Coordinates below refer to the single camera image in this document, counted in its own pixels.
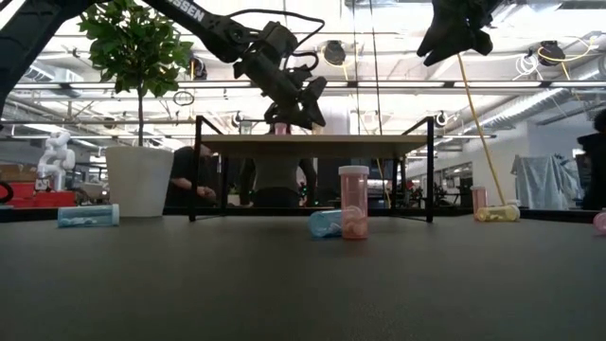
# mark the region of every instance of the table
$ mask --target table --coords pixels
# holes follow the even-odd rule
[[[606,240],[590,225],[306,218],[115,228],[0,225],[0,339],[604,340]]]
[[[211,128],[214,127],[205,121],[203,116],[196,116],[194,155],[200,154],[201,143],[204,143],[212,151],[222,156],[222,188],[227,188],[228,185],[227,174],[230,157],[377,157],[393,159],[392,179],[397,179],[398,165],[401,164],[401,189],[404,191],[406,154],[427,145],[427,154],[434,155],[433,117],[420,120],[402,135],[223,135],[219,130],[213,128],[217,135],[202,136],[204,122]],[[410,135],[411,132],[424,124],[427,126],[426,135]],[[191,222],[196,220],[193,198],[197,195],[198,167],[199,165],[194,163],[191,170],[191,178],[194,181],[192,182],[191,201],[187,210]],[[427,162],[427,179],[428,183],[434,181],[433,157],[429,157]],[[393,186],[390,216],[399,214],[396,205],[397,193],[398,187]],[[428,195],[433,197],[433,188],[430,187]],[[226,190],[222,190],[220,203],[221,214],[228,215]],[[425,220],[430,223],[434,219],[433,203],[427,205],[425,209]]]

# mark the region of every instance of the cardboard box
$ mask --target cardboard box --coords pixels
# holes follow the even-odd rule
[[[0,165],[0,180],[6,182],[35,182],[36,167],[27,165]]]

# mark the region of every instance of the wooden tabletop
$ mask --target wooden tabletop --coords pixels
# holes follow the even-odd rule
[[[213,152],[234,157],[404,156],[427,143],[425,135],[203,135]]]

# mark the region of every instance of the white robot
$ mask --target white robot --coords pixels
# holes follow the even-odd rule
[[[55,179],[52,187],[55,191],[64,190],[65,171],[76,166],[74,151],[67,149],[71,135],[67,132],[52,133],[45,142],[45,154],[38,161],[38,179],[36,190],[50,191],[50,178]]]

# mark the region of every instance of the black metal table frame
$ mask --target black metal table frame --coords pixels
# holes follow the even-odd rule
[[[402,135],[409,135],[414,132],[416,129],[421,127],[422,125],[427,125],[427,183],[434,183],[434,117],[425,117],[424,119],[417,122],[410,129],[406,130]],[[217,129],[210,121],[208,121],[204,116],[198,115],[196,116],[196,135],[195,135],[195,143],[194,143],[194,159],[198,158],[202,149],[202,125],[206,124],[210,129],[215,131],[218,135],[223,135],[223,133]],[[391,207],[389,209],[370,209],[368,211],[369,216],[383,216],[383,217],[398,217],[398,218],[406,218],[406,219],[414,219],[418,218],[412,217],[410,215],[410,210],[401,209],[397,207],[397,193],[398,193],[398,165],[401,165],[401,189],[402,192],[406,190],[406,167],[405,167],[405,156],[395,155],[392,163],[392,189],[391,189]],[[188,200],[187,207],[187,215],[189,217],[190,222],[195,222],[197,217],[198,210],[196,209],[196,197],[198,196],[197,188],[198,188],[198,172],[199,172],[200,164],[198,162],[193,163],[193,168],[191,170],[191,193]],[[210,215],[216,216],[228,216],[233,211],[236,213],[235,215],[242,215],[241,209],[237,208],[229,208],[227,207],[227,195],[229,194],[229,190],[227,190],[227,171],[229,168],[229,157],[221,155],[221,201],[219,202],[219,207],[205,209]],[[434,187],[428,186],[427,189],[427,197],[434,197]],[[246,208],[247,212],[250,212],[251,216],[259,216],[259,215],[267,215],[267,216],[300,216],[307,215],[315,212],[313,209],[308,208],[294,208],[294,209],[284,209],[284,208]],[[434,220],[434,203],[432,200],[428,200],[425,203],[425,219],[424,221],[427,223],[432,223]]]

